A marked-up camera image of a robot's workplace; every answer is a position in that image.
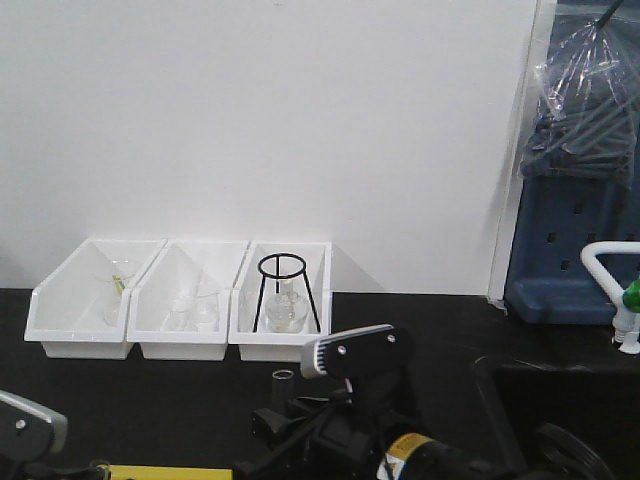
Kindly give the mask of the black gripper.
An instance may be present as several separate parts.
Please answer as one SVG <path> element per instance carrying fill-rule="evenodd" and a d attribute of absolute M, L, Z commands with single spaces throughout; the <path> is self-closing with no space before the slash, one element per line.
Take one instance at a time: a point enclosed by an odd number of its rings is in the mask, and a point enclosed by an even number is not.
<path fill-rule="evenodd" d="M 252 434 L 269 452 L 249 465 L 251 479 L 307 474 L 391 479 L 384 428 L 400 412 L 395 387 L 343 388 L 326 398 L 296 397 L 278 411 L 251 413 Z"/>

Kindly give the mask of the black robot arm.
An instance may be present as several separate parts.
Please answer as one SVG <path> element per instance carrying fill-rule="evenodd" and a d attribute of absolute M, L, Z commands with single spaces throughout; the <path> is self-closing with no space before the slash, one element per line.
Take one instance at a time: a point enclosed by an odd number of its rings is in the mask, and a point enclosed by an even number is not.
<path fill-rule="evenodd" d="M 539 429 L 533 462 L 487 456 L 428 430 L 413 392 L 401 385 L 367 389 L 355 381 L 325 398 L 298 396 L 251 414 L 267 446 L 237 462 L 235 479 L 613 479 L 586 443 L 554 424 Z"/>

